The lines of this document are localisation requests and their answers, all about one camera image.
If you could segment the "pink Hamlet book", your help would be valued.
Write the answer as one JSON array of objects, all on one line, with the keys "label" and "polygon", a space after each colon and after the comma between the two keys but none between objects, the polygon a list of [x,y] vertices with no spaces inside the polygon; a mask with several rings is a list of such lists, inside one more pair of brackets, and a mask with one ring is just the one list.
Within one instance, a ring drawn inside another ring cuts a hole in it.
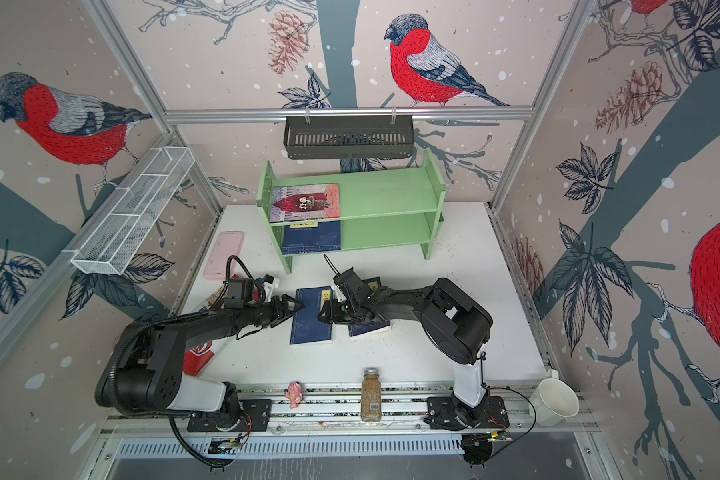
[{"label": "pink Hamlet book", "polygon": [[289,223],[340,217],[337,184],[276,187],[271,195],[268,219],[271,223]]}]

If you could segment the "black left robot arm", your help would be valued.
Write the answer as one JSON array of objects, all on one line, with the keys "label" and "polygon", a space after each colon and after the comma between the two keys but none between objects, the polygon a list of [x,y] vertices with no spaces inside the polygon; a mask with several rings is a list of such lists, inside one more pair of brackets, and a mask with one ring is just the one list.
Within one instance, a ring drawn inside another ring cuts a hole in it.
[{"label": "black left robot arm", "polygon": [[134,321],[122,332],[94,392],[97,405],[126,417],[215,413],[226,408],[232,386],[187,375],[185,354],[247,327],[274,328],[304,304],[268,295],[244,262],[226,260],[221,295],[206,310],[154,321]]}]

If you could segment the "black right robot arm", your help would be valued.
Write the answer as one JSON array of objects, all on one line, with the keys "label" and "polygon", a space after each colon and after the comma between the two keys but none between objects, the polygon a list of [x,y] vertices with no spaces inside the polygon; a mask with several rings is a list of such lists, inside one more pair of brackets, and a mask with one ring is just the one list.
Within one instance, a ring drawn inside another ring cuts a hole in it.
[{"label": "black right robot arm", "polygon": [[350,268],[333,279],[338,297],[318,314],[325,324],[371,326],[383,321],[419,323],[431,343],[454,362],[452,411],[462,423],[487,414],[490,388],[483,380],[484,346],[493,318],[479,303],[448,278],[418,289],[372,287]]}]

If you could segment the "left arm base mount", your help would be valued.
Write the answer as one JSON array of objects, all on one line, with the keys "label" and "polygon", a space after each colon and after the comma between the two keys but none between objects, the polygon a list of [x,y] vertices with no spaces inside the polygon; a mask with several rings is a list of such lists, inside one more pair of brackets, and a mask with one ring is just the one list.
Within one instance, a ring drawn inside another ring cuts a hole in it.
[{"label": "left arm base mount", "polygon": [[272,401],[268,399],[243,399],[232,404],[229,409],[223,406],[218,412],[193,413],[187,429],[192,433],[251,433],[267,430]]}]

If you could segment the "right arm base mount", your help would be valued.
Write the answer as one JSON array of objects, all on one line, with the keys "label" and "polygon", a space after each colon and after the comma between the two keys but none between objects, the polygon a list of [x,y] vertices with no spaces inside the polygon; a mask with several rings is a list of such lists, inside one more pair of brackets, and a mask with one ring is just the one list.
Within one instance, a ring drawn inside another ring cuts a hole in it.
[{"label": "right arm base mount", "polygon": [[485,396],[481,402],[470,407],[450,397],[428,397],[427,415],[423,421],[432,429],[461,431],[464,429],[500,429],[509,427],[504,400],[499,396]]}]

